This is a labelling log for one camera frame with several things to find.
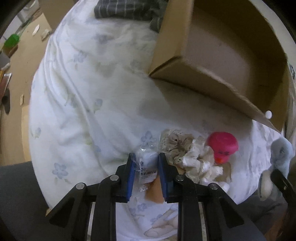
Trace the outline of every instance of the slipper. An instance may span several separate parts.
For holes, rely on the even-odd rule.
[[[5,113],[8,115],[10,112],[10,91],[9,88],[5,90],[2,98],[2,104],[4,105]]]

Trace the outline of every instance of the metal screw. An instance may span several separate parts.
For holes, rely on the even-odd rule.
[[[117,176],[117,175],[112,175],[111,177],[110,177],[110,180],[111,181],[117,181],[119,179],[119,176]]]
[[[176,180],[177,181],[183,181],[184,180],[184,176],[183,175],[177,175],[176,176]]]
[[[76,188],[77,189],[83,189],[84,188],[84,183],[78,183],[78,184],[76,184]]]
[[[216,184],[216,183],[210,183],[210,184],[209,184],[209,188],[210,188],[210,189],[217,190],[218,187],[219,187],[219,186],[218,186],[218,184]]]

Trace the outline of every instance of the beige crumpled fabric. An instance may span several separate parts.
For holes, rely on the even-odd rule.
[[[169,152],[173,164],[182,168],[182,157],[190,150],[193,135],[180,130],[164,130],[160,137],[160,149]]]
[[[215,166],[214,152],[205,142],[201,136],[194,139],[193,135],[179,130],[165,130],[160,138],[160,148],[171,154],[172,163],[185,170],[185,175],[194,183],[217,183],[227,192],[229,184],[216,181],[223,175],[223,167]]]

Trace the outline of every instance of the pink rubber toy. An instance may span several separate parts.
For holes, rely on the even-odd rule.
[[[226,163],[229,156],[239,149],[237,140],[228,132],[213,132],[207,139],[207,145],[213,149],[217,164]]]

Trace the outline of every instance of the gray chair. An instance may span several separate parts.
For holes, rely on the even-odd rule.
[[[32,162],[0,167],[0,240],[26,240],[47,209]]]

